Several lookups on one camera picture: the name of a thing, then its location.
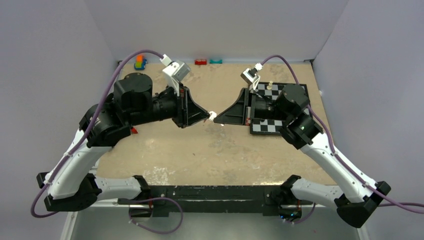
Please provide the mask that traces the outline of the red key tag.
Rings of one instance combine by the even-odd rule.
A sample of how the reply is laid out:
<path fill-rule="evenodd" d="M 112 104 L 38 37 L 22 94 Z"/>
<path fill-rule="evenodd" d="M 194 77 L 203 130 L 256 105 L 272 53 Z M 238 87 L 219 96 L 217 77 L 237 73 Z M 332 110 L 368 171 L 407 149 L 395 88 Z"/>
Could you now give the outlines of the red key tag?
<path fill-rule="evenodd" d="M 208 120 L 209 120 L 209 121 L 211 121 L 211 122 L 213 122 L 213 121 L 214 121 L 214 119 L 217 117 L 217 113 L 216 113 L 216 112 L 214 112 L 214 111 L 209 111 L 208 113 L 209 113 L 209 118 L 208 118 Z"/>

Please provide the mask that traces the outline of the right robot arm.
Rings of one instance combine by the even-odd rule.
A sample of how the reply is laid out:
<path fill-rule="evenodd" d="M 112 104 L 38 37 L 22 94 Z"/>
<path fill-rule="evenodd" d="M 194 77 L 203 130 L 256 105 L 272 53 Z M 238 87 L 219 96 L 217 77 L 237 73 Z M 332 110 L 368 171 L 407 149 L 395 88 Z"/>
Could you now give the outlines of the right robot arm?
<path fill-rule="evenodd" d="M 334 181 L 323 185 L 292 175 L 268 198 L 278 205 L 310 201 L 336 211 L 348 225 L 360 228 L 383 201 L 391 187 L 375 181 L 329 142 L 329 136 L 307 110 L 310 99 L 304 85 L 278 83 L 267 89 L 243 88 L 238 99 L 214 118 L 222 125 L 250 126 L 252 131 L 277 132 L 297 150 L 314 160 Z"/>

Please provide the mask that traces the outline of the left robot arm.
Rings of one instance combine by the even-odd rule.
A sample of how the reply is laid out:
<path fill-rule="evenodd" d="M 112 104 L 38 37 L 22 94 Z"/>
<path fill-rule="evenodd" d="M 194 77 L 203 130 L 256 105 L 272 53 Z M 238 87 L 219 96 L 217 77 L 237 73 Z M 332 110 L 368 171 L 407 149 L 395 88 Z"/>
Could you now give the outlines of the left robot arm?
<path fill-rule="evenodd" d="M 179 84 L 178 90 L 167 87 L 153 93 L 153 81 L 148 75 L 126 75 L 114 83 L 101 108 L 93 105 L 82 117 L 60 170 L 37 176 L 40 187 L 52 179 L 43 201 L 46 210 L 78 212 L 109 199 L 146 203 L 150 187 L 142 176 L 98 177 L 91 172 L 92 167 L 120 140 L 129 137 L 134 126 L 171 119 L 183 129 L 209 117 L 209 112 L 193 101 L 189 88 L 183 84 Z"/>

